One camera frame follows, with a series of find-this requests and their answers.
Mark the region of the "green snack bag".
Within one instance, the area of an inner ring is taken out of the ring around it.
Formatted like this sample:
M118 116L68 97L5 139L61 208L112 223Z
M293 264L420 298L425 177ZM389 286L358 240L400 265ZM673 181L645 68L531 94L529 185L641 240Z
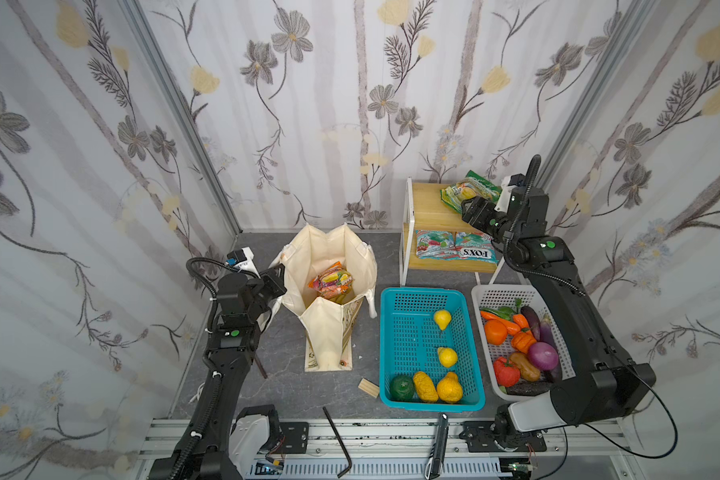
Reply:
M501 193L500 186L470 170L462 181L441 189L440 199L448 208L461 215L463 201L482 197L496 202Z

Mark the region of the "cream canvas grocery bag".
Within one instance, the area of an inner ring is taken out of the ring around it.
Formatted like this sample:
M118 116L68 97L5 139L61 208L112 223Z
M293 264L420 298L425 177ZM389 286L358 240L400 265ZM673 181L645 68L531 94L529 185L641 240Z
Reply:
M350 371L351 336L364 303L377 316L377 262L372 247L348 226L307 225L272 262L285 268L286 293L275 302L303 326L307 372Z

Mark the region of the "orange pink snack bag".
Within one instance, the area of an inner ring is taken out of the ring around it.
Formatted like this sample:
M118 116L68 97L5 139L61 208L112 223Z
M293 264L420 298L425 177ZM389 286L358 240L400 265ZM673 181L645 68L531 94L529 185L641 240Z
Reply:
M309 281L308 287L317 292L318 296L326 300L340 303L349 292L354 283L354 277L337 261L325 271Z

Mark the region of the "round orange tomato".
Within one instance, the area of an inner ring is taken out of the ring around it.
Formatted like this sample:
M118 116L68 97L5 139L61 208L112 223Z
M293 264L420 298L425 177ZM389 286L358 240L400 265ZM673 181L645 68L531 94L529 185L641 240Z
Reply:
M485 322L484 334L487 343L496 346L502 345L509 335L501 324L493 322Z

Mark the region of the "purple onion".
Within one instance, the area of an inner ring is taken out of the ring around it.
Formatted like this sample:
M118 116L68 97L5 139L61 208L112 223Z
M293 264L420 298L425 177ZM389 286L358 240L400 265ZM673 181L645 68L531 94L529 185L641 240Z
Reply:
M559 355L551 345L537 341L528 348L527 357L541 371L551 371L559 366Z

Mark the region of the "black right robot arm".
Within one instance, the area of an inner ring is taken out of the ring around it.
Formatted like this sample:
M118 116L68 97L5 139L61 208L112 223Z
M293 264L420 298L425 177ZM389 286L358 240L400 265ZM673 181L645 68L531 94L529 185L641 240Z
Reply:
M523 175L513 176L505 211L481 197L462 204L462 219L499 245L503 260L541 295L563 336L573 377L534 398L501 407L501 432L534 432L578 426L631 414L656 382L647 363L638 364L615 339L586 293L574 256L559 237L546 232L549 197L535 179L535 155Z

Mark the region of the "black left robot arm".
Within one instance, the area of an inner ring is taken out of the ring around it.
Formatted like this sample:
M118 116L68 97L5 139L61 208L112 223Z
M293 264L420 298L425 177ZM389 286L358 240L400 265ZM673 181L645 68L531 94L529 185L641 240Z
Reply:
M250 248L234 250L221 262L194 257L188 272L210 288L203 363L208 369L195 412L173 452L154 461L150 479L242 479L257 454L282 439L272 405L235 416L239 396L262 334L279 309L285 267L258 271Z

